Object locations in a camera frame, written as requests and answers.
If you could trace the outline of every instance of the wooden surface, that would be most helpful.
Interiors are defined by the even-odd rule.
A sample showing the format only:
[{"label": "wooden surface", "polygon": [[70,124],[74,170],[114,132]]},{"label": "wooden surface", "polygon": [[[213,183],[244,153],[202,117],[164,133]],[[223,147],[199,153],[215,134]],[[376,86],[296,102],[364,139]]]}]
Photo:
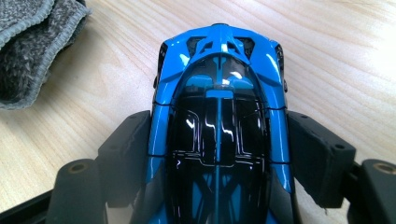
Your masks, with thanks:
[{"label": "wooden surface", "polygon": [[[96,150],[135,112],[151,109],[161,43],[226,22],[277,40],[289,109],[316,119],[367,158],[396,162],[396,4],[362,2],[88,0],[93,14],[63,52],[35,104],[0,111],[0,212],[53,187],[57,171]],[[325,215],[298,186],[306,223]]]}]

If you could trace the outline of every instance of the gray towel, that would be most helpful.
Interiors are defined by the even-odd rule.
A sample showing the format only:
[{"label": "gray towel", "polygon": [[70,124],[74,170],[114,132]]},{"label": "gray towel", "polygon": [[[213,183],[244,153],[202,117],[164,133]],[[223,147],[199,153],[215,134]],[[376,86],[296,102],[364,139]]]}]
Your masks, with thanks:
[{"label": "gray towel", "polygon": [[84,1],[0,1],[0,108],[31,105],[56,54],[89,14]]}]

